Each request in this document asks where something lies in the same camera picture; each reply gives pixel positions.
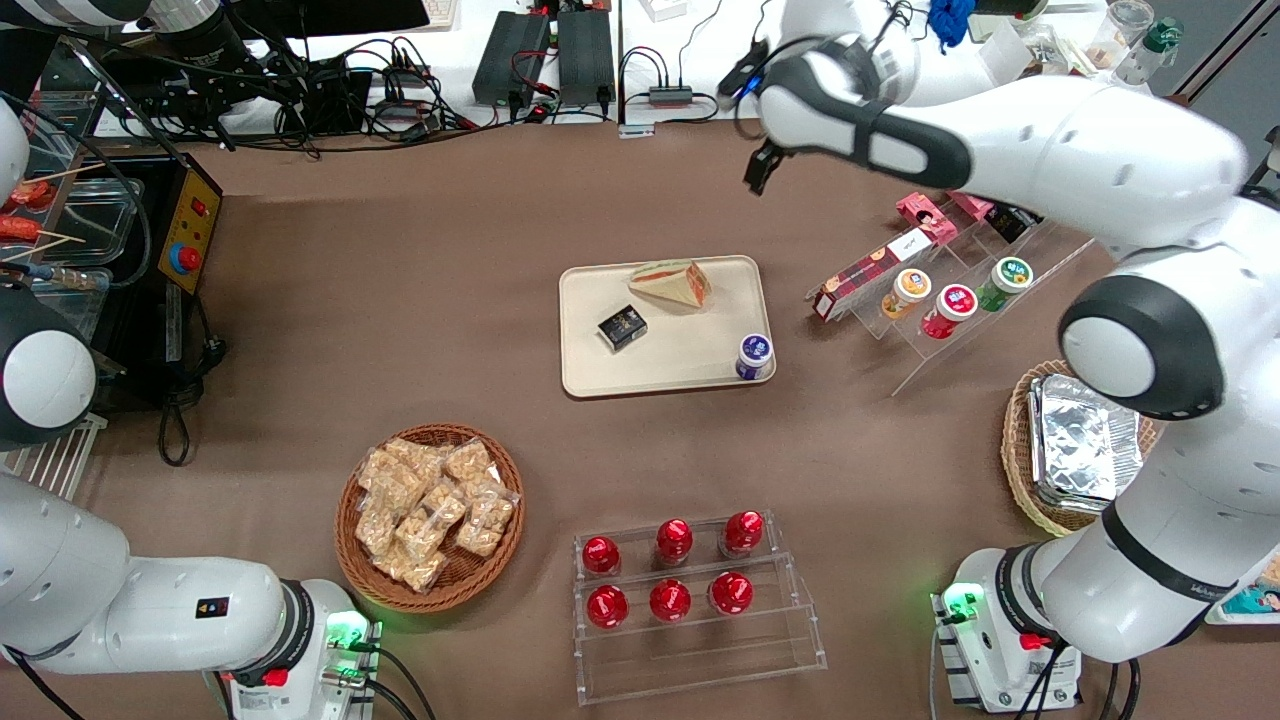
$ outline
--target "small black box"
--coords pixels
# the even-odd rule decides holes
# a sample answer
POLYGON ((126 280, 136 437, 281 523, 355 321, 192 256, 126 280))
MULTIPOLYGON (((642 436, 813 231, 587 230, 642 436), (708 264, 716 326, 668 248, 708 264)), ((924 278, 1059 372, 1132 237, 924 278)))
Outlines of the small black box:
POLYGON ((1021 208, 1015 208, 1014 205, 1006 205, 1004 202, 996 202, 992 205, 991 210, 987 210, 987 224, 1000 233, 1000 237, 1005 238, 1005 242, 1012 245, 1018 242, 1018 238, 1027 232, 1032 225, 1038 224, 1044 218, 1023 210, 1021 208))
POLYGON ((635 342, 636 338, 649 332, 649 324, 644 322, 636 309, 627 305, 599 324, 600 334, 614 352, 635 342))
POLYGON ((521 50, 545 53, 550 47, 550 20, 547 15, 517 15, 498 13, 493 20, 489 42, 484 46, 480 67, 471 81, 480 105, 518 105, 527 108, 534 99, 534 88, 521 82, 520 76, 538 82, 543 70, 543 55, 516 58, 517 76, 512 72, 512 58, 521 50))
POLYGON ((561 102, 613 102, 613 51, 609 14, 603 10, 561 13, 558 22, 561 102))

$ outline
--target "beige tray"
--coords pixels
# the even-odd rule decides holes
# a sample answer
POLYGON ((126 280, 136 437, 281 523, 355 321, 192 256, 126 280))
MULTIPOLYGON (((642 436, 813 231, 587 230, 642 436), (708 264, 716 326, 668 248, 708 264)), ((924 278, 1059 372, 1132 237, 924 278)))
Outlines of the beige tray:
POLYGON ((700 309, 637 295, 627 279, 644 263, 571 268, 561 275, 561 382, 573 397, 634 395, 721 386, 759 384, 737 377, 737 345, 769 333, 760 268, 745 255, 696 258, 712 292, 700 309), (596 328, 635 306, 649 332, 614 354, 596 328))

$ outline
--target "cup of snacks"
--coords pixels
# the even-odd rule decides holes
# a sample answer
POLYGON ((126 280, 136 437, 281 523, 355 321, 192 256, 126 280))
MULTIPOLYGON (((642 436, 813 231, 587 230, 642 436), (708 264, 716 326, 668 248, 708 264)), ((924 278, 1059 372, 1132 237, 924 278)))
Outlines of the cup of snacks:
POLYGON ((466 425, 419 425, 369 450, 338 503, 347 580, 402 612, 448 610, 502 573, 524 530, 520 473, 466 425))

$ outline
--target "blue cloth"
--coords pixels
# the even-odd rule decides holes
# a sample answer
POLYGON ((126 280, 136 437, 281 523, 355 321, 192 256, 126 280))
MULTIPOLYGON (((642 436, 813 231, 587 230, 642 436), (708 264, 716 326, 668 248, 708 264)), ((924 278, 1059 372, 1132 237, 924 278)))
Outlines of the blue cloth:
POLYGON ((969 15, 973 14, 974 0, 934 0, 929 5, 929 27, 938 36, 938 49, 947 54, 947 47, 955 47, 969 32, 969 15))

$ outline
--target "aluminum foil container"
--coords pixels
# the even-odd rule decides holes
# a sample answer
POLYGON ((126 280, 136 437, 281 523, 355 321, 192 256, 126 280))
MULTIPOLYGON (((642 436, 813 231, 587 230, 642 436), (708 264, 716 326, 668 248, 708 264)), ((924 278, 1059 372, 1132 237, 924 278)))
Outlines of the aluminum foil container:
POLYGON ((1044 503, 1097 515, 1142 469, 1139 416, 1066 375, 1032 382, 1032 478, 1044 503))

